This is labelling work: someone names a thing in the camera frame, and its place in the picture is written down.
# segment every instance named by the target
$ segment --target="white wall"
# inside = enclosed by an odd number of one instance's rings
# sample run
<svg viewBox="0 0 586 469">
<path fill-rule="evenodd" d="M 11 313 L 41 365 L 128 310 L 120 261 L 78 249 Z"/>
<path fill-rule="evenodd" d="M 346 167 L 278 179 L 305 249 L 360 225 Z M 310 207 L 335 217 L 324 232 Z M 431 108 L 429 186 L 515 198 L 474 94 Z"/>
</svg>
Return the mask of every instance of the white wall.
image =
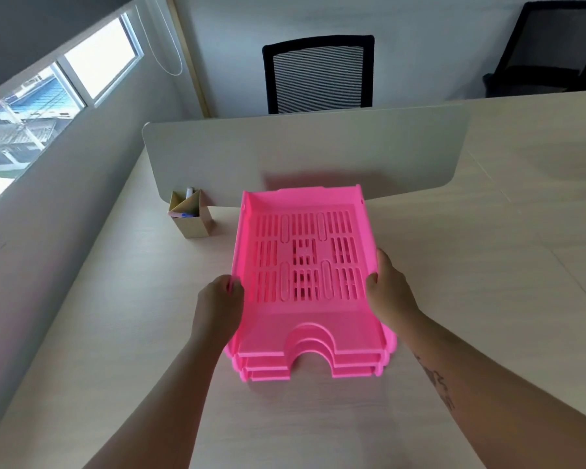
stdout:
<svg viewBox="0 0 586 469">
<path fill-rule="evenodd" d="M 330 34 L 375 36 L 375 106 L 484 96 L 523 3 L 533 0 L 177 0 L 209 105 L 267 114 L 261 48 Z"/>
<path fill-rule="evenodd" d="M 142 126 L 201 117 L 131 20 L 146 56 L 0 198 L 0 418 L 143 149 Z"/>
</svg>

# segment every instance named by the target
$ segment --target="wooden desk surface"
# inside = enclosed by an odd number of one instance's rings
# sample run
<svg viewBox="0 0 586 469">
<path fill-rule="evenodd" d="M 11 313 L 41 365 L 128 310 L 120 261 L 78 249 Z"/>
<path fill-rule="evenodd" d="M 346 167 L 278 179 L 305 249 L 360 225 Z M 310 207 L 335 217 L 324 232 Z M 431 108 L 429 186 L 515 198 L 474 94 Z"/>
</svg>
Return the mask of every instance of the wooden desk surface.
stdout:
<svg viewBox="0 0 586 469">
<path fill-rule="evenodd" d="M 467 102 L 447 186 L 368 204 L 423 310 L 586 413 L 586 93 Z M 80 468 L 190 332 L 197 291 L 230 269 L 238 209 L 187 241 L 144 154 L 0 426 L 0 468 Z M 196 468 L 481 468 L 406 347 L 381 378 L 241 383 L 222 356 Z"/>
</svg>

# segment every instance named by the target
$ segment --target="pen holder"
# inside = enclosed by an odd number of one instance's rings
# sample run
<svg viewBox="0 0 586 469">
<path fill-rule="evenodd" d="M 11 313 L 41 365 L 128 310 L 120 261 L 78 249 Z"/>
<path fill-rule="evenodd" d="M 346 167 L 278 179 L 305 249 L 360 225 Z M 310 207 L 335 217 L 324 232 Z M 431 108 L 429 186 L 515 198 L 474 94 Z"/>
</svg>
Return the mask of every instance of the pen holder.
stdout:
<svg viewBox="0 0 586 469">
<path fill-rule="evenodd" d="M 214 224 L 209 208 L 204 205 L 202 191 L 197 189 L 192 196 L 172 192 L 169 200 L 169 212 L 191 214 L 193 217 L 171 218 L 185 238 L 208 237 Z"/>
</svg>

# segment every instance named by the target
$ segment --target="finger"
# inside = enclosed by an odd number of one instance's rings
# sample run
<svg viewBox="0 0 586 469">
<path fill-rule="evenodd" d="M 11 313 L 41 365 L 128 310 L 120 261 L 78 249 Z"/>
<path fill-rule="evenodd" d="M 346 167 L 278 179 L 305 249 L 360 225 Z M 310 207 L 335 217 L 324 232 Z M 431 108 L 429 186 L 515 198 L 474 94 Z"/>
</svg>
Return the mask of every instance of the finger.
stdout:
<svg viewBox="0 0 586 469">
<path fill-rule="evenodd" d="M 243 285 L 241 284 L 241 280 L 239 278 L 236 278 L 232 283 L 232 295 L 235 298 L 240 299 L 242 299 L 245 295 L 245 289 L 243 288 Z"/>
<path fill-rule="evenodd" d="M 232 279 L 232 276 L 231 275 L 217 276 L 213 280 L 213 284 L 216 284 L 217 286 L 221 286 L 222 288 L 224 288 L 225 290 L 227 290 L 228 287 L 230 286 L 230 280 L 231 279 Z"/>
<path fill-rule="evenodd" d="M 371 273 L 371 275 L 367 276 L 367 281 L 365 281 L 365 289 L 367 292 L 374 290 L 377 285 L 377 273 Z"/>
<path fill-rule="evenodd" d="M 377 270 L 378 270 L 378 273 L 381 275 L 383 273 L 390 271 L 392 268 L 393 268 L 393 264 L 391 263 L 391 259 L 386 254 L 386 252 L 384 252 L 384 250 L 379 248 L 377 250 Z"/>
</svg>

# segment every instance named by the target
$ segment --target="black office chair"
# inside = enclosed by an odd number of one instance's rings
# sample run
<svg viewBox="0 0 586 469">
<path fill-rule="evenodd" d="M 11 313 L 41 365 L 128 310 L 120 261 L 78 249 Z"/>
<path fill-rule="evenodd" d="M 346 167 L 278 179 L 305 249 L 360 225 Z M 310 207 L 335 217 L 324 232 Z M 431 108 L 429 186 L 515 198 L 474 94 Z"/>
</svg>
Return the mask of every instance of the black office chair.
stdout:
<svg viewBox="0 0 586 469">
<path fill-rule="evenodd" d="M 523 6 L 486 97 L 586 91 L 586 0 Z"/>
<path fill-rule="evenodd" d="M 270 114 L 370 107 L 373 36 L 319 36 L 262 48 Z"/>
</svg>

